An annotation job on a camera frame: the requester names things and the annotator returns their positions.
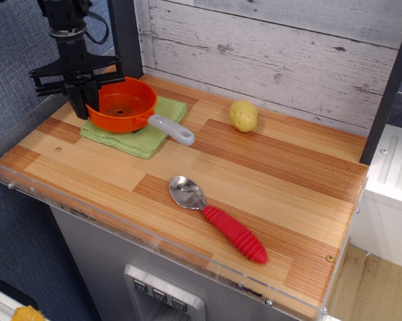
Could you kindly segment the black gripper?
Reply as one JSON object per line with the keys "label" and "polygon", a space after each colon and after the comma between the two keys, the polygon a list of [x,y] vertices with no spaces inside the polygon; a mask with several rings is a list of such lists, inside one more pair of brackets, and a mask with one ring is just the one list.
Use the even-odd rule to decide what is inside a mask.
{"label": "black gripper", "polygon": [[38,96],[67,94],[76,116],[88,119],[88,111],[80,88],[85,87],[85,101],[91,108],[99,107],[100,85],[124,81],[122,60],[118,56],[89,53],[83,35],[55,38],[59,58],[30,71]]}

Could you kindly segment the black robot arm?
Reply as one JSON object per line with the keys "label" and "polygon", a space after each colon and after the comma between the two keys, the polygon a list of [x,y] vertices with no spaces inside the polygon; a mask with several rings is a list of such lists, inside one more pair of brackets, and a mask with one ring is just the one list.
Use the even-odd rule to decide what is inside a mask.
{"label": "black robot arm", "polygon": [[97,41],[87,31],[85,17],[102,23],[101,16],[90,11],[91,1],[39,1],[41,12],[47,18],[49,36],[55,39],[59,58],[30,71],[38,96],[63,94],[78,118],[88,119],[88,108],[99,110],[102,86],[124,81],[122,59],[119,56],[97,56],[89,53],[85,39],[98,45],[108,39],[109,29]]}

